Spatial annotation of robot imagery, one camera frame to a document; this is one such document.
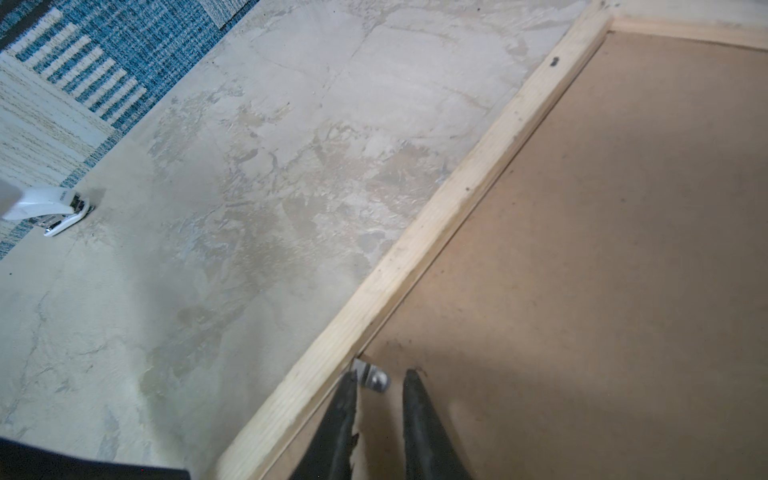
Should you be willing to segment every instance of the gray stone surface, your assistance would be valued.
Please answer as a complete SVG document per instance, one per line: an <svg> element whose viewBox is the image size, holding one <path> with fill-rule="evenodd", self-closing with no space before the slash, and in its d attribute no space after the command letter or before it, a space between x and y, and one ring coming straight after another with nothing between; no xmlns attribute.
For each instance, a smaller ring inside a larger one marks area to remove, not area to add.
<svg viewBox="0 0 768 480"><path fill-rule="evenodd" d="M262 0L0 262L0 435L198 476L585 5Z"/></svg>

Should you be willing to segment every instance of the light wood plank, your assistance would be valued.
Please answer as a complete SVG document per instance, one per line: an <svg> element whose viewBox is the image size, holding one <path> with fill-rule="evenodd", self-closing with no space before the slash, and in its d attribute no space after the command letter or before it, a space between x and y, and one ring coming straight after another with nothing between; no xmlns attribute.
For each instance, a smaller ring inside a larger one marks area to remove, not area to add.
<svg viewBox="0 0 768 480"><path fill-rule="evenodd" d="M729 25L698 25L652 18L615 17L611 31L709 41L723 45L768 50L768 30Z"/></svg>
<svg viewBox="0 0 768 480"><path fill-rule="evenodd" d="M610 10L590 4L498 120L308 348L211 469L261 478L598 49Z"/></svg>

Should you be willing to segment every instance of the wooden beam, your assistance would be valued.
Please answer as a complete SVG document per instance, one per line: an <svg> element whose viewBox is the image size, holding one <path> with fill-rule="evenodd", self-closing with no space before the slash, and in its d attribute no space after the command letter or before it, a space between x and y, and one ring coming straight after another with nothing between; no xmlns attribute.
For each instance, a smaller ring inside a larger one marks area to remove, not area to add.
<svg viewBox="0 0 768 480"><path fill-rule="evenodd" d="M469 155L317 337L209 472L261 478L597 51L610 9L590 4Z"/></svg>
<svg viewBox="0 0 768 480"><path fill-rule="evenodd" d="M731 25L698 25L652 18L615 17L611 31L643 33L768 50L768 30Z"/></svg>

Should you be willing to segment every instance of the white stripe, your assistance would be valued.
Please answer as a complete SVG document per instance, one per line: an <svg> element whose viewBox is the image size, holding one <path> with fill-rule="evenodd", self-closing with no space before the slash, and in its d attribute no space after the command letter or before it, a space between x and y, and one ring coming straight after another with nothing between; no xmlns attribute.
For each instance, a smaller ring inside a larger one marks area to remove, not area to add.
<svg viewBox="0 0 768 480"><path fill-rule="evenodd" d="M75 77L81 74L83 70L90 67L91 64L97 61L103 54L104 50L101 50L101 47L94 47L88 55L85 55L78 61L78 63L74 64L74 67L72 67L67 74L58 79L56 86L63 88L66 84L73 81Z"/></svg>
<svg viewBox="0 0 768 480"><path fill-rule="evenodd" d="M27 48L33 41L40 38L40 35L43 35L44 31L54 26L59 20L61 20L61 12L57 8L51 8L48 13L43 15L43 18L38 20L38 23L34 28L11 45L11 53L13 55L21 53L22 50Z"/></svg>
<svg viewBox="0 0 768 480"><path fill-rule="evenodd" d="M105 96L107 92L109 92L112 89L112 87L114 87L115 84L117 84L117 82L121 78L123 78L127 73L128 72L126 72L122 68L119 68L115 73L112 74L112 76L110 76L107 79L106 82L101 84L101 86L97 88L96 91L93 92L90 97L85 99L85 101L83 102L83 105L85 105L88 108L92 107L93 104L101 100L101 97Z"/></svg>
<svg viewBox="0 0 768 480"><path fill-rule="evenodd" d="M112 107L112 105L116 104L129 91L131 91L131 89L135 87L138 83L139 82L137 82L135 78L129 78L128 81L126 81L125 84L122 87L120 87L118 91L116 91L109 100L104 102L102 106L100 106L98 110L96 110L96 115L100 117L101 115L107 113L107 110L109 110Z"/></svg>
<svg viewBox="0 0 768 480"><path fill-rule="evenodd" d="M88 89L93 83L98 80L99 78L103 77L105 73L107 73L107 70L112 68L112 65L114 65L114 60L111 58L107 58L107 61L105 61L103 64L99 65L96 70L93 70L93 72L88 75L88 78L83 80L83 83L81 83L77 88L75 88L71 95L75 98L79 97L84 91Z"/></svg>
<svg viewBox="0 0 768 480"><path fill-rule="evenodd" d="M79 40L70 45L69 48L61 54L61 57L56 58L45 70L43 70L40 75L42 75L43 78L48 78L53 75L63 64L67 63L70 58L74 57L75 54L82 50L85 45L88 45L90 41L91 39L87 35L80 37Z"/></svg>
<svg viewBox="0 0 768 480"><path fill-rule="evenodd" d="M140 87L138 90L134 92L133 95L128 97L128 99L125 101L122 107L118 108L114 113L107 119L107 123L112 125L114 122L118 121L120 117L123 116L123 114L128 110L128 108L133 107L133 105L141 98L142 95L147 93L147 89L144 87Z"/></svg>
<svg viewBox="0 0 768 480"><path fill-rule="evenodd" d="M69 23L66 27L62 28L59 33L54 35L53 38L45 42L45 45L40 47L39 50L35 52L34 55L32 55L30 58L27 58L27 60L24 62L24 65L27 65L30 68L33 68L35 65L43 61L45 57L50 54L54 48L61 45L64 40L69 38L70 35L75 33L78 30L77 27L75 27L73 24Z"/></svg>

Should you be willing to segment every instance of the brown board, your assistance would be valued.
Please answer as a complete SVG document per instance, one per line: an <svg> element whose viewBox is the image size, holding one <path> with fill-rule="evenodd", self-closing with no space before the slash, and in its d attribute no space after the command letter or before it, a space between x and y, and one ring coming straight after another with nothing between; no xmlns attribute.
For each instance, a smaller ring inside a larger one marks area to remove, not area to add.
<svg viewBox="0 0 768 480"><path fill-rule="evenodd" d="M366 349L358 475L403 477L417 367L475 478L768 478L767 79L609 34Z"/></svg>

